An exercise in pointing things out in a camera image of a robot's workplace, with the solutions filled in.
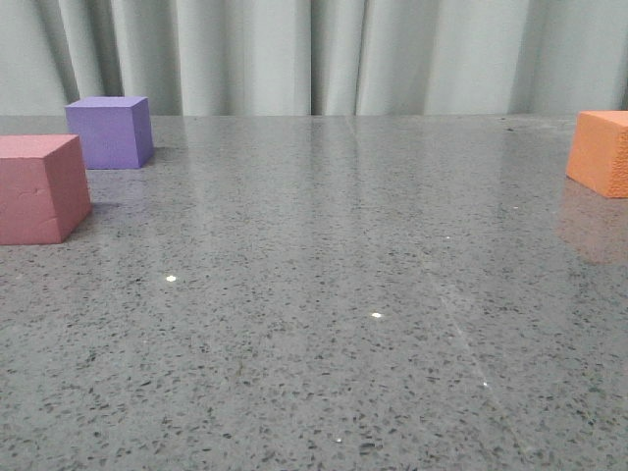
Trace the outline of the orange foam cube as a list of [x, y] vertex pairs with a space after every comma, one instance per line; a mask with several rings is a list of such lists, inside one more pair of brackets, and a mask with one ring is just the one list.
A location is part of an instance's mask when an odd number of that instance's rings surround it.
[[627, 197], [627, 111], [578, 114], [566, 176], [607, 198]]

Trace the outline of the grey-green pleated curtain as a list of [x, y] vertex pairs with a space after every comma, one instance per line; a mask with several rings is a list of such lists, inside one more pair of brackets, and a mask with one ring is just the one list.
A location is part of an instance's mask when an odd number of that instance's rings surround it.
[[5, 1], [1, 111], [563, 114], [627, 105], [623, 1]]

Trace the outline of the purple foam cube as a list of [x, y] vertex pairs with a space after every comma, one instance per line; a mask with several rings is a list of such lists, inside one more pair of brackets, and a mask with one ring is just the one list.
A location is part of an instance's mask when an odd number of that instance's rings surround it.
[[91, 96], [65, 107], [90, 170], [138, 169], [154, 154], [148, 99]]

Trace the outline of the pink foam cube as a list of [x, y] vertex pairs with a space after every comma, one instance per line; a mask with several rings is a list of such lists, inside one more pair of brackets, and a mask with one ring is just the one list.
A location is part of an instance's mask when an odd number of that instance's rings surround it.
[[1, 243], [63, 242], [91, 212], [76, 134], [1, 137]]

